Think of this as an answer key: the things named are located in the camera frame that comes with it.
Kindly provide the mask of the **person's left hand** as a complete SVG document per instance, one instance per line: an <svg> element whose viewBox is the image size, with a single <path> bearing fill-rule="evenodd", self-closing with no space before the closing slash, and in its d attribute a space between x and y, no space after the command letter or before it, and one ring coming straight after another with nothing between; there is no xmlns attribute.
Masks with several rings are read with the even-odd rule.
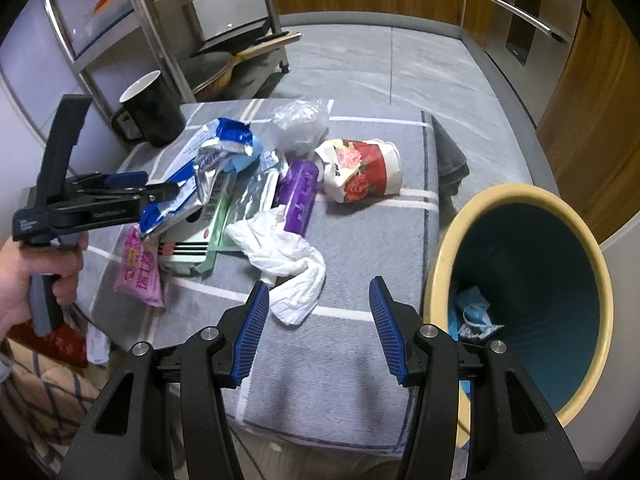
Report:
<svg viewBox="0 0 640 480"><path fill-rule="evenodd" d="M82 232L73 250L55 247L23 247L8 238L1 248L1 338L17 324L28 321L32 314L28 302L29 282L33 275L56 274L53 295L60 306L77 298L79 274L84 267L84 251L89 235Z"/></svg>

